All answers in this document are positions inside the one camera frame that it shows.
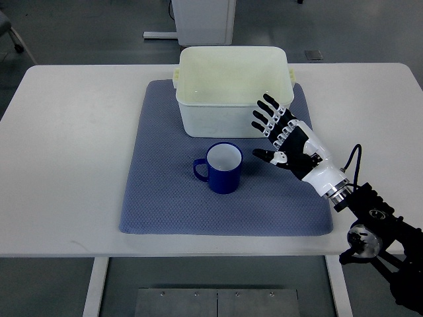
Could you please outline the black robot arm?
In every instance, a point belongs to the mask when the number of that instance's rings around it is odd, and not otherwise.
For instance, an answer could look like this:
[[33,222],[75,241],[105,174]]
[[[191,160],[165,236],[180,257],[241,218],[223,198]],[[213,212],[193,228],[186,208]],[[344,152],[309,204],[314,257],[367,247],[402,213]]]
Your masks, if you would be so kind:
[[346,171],[357,156],[353,182],[341,182],[330,196],[337,212],[347,208],[356,221],[347,234],[350,246],[340,263],[370,263],[389,283],[398,305],[422,313],[422,229],[394,215],[395,210],[368,184],[358,185],[362,146],[352,149]]

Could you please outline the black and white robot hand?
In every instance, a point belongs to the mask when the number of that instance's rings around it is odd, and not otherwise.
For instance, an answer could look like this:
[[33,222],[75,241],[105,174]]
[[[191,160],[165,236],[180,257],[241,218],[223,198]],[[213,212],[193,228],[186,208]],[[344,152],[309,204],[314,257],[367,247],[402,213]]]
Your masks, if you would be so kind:
[[332,155],[313,130],[297,119],[289,109],[283,107],[270,95],[257,102],[259,111],[251,125],[259,130],[276,149],[275,151],[254,149],[253,155],[264,162],[292,172],[299,180],[312,185],[321,196],[335,205],[352,193],[349,181],[335,167]]

